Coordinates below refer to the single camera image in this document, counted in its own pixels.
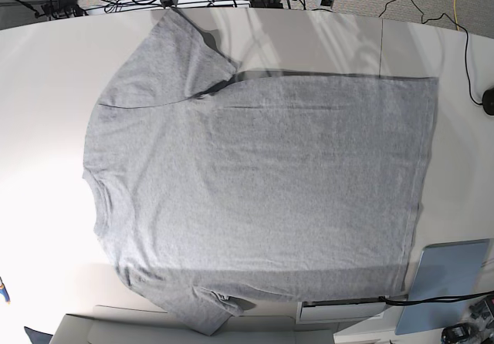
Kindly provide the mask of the grey T-shirt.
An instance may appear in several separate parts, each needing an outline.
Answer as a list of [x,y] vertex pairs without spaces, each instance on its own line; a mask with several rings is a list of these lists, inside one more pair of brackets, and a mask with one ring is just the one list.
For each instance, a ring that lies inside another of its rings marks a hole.
[[236,71],[168,10],[97,100],[83,176],[119,279],[205,335],[251,299],[398,295],[438,80]]

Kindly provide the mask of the blue-grey flat board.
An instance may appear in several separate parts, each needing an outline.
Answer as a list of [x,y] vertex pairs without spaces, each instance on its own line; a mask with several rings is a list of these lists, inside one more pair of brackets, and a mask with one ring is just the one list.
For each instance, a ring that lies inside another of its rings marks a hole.
[[[408,299],[418,301],[471,294],[488,248],[488,239],[425,247]],[[465,302],[429,302],[405,307],[394,334],[401,336],[454,325],[462,316],[465,306]]]

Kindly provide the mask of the black round puck device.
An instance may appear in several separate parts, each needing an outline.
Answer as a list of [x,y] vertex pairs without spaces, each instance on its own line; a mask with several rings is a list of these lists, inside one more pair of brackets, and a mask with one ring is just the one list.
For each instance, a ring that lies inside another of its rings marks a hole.
[[487,89],[482,94],[482,108],[488,116],[494,116],[494,88]]

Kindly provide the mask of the black device bottom right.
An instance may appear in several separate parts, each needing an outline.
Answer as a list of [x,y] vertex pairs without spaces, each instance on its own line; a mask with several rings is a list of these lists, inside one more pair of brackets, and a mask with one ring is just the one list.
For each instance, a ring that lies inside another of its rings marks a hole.
[[456,325],[448,326],[442,330],[442,344],[466,344],[478,343],[478,330],[475,326],[463,322]]

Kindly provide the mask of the blue orange tool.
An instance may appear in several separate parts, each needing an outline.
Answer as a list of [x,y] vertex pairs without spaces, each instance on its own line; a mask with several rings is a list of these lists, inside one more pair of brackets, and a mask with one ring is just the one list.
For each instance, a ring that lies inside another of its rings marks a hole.
[[0,278],[0,295],[4,298],[4,300],[7,304],[10,303],[11,299],[9,297],[7,288],[5,287],[5,284],[1,278]]

